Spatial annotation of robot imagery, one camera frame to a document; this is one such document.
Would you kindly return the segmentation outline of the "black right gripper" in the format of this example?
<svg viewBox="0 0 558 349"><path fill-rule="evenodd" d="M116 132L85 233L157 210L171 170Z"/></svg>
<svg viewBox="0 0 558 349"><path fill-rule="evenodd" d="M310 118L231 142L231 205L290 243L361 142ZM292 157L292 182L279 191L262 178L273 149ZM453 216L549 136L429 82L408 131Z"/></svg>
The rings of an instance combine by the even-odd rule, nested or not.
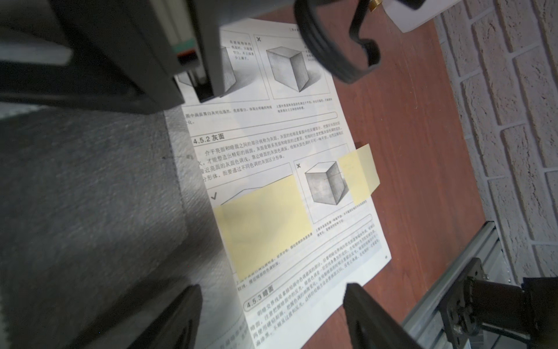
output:
<svg viewBox="0 0 558 349"><path fill-rule="evenodd" d="M3 1L1 113L154 113L227 93L220 29L285 1Z"/></svg>

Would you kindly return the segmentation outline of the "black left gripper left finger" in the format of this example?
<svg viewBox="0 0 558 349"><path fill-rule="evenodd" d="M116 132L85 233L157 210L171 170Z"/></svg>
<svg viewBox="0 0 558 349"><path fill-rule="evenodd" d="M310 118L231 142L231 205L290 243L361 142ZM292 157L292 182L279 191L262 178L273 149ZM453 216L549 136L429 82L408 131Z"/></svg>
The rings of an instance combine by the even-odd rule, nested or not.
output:
<svg viewBox="0 0 558 349"><path fill-rule="evenodd" d="M187 287L129 346L129 349L194 348L202 305L201 287L199 285Z"/></svg>

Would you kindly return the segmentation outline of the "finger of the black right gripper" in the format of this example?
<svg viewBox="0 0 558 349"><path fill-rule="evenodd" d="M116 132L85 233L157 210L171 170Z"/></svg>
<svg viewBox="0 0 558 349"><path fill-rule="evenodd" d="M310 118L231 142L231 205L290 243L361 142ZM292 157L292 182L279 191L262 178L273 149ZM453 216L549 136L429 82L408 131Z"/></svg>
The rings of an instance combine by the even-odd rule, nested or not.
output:
<svg viewBox="0 0 558 349"><path fill-rule="evenodd" d="M327 34L318 18L319 6L319 1L303 0L294 3L294 17L300 35L316 60L345 84L352 84L378 68L382 59L379 45L373 39L360 37L361 26L369 13L369 2L359 1L349 28L349 38L366 55L368 66L363 69L354 65Z"/></svg>

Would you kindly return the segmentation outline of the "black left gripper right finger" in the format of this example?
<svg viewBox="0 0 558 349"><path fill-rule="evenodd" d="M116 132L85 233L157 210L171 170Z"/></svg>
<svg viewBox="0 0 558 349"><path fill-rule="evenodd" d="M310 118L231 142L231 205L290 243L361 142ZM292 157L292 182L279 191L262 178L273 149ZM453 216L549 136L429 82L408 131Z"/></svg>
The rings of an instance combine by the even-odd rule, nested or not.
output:
<svg viewBox="0 0 558 349"><path fill-rule="evenodd" d="M347 284L343 308L353 348L421 348L359 284Z"/></svg>

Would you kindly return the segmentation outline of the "drawing instruction book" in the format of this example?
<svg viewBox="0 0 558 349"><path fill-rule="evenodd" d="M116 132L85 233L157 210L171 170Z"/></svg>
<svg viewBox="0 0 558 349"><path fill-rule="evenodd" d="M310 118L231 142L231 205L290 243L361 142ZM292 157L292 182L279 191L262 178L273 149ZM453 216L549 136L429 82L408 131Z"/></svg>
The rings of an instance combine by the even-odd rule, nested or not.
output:
<svg viewBox="0 0 558 349"><path fill-rule="evenodd" d="M167 113L201 275L197 348L300 348L348 283L391 260L372 199L355 205L338 160L355 151L332 75L293 24L243 20L221 32L227 93L206 103L186 75ZM238 279L214 208L295 177L312 233Z"/></svg>

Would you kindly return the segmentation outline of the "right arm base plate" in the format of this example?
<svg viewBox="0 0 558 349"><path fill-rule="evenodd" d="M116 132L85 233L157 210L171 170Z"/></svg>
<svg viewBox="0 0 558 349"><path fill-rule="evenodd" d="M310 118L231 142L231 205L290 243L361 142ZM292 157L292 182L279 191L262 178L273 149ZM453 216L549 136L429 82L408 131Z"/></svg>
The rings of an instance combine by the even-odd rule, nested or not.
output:
<svg viewBox="0 0 558 349"><path fill-rule="evenodd" d="M443 320L444 333L453 348L465 348L470 337L476 336L481 324L474 317L472 286L484 281L481 259L473 257L441 299L438 310Z"/></svg>

